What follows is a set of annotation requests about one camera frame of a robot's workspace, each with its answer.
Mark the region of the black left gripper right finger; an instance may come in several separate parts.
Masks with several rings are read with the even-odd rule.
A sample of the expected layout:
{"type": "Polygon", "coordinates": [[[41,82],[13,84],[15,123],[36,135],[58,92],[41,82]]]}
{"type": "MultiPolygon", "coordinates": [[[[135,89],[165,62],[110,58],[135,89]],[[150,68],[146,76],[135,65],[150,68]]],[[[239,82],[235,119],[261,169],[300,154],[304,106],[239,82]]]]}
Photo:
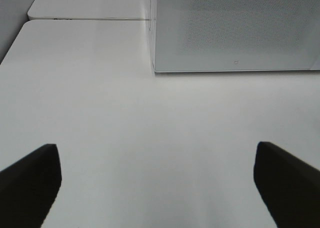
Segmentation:
{"type": "Polygon", "coordinates": [[[319,170],[262,141],[256,149],[253,180],[277,227],[319,227],[319,170]]]}

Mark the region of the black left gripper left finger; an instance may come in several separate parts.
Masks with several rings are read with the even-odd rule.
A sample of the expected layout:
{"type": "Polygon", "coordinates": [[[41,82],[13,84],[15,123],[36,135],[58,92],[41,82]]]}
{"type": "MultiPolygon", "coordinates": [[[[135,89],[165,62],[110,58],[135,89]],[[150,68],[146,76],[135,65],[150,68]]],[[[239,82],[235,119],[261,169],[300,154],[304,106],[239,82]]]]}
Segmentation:
{"type": "Polygon", "coordinates": [[[0,172],[1,227],[41,227],[62,183],[56,144],[45,144],[0,172]]]}

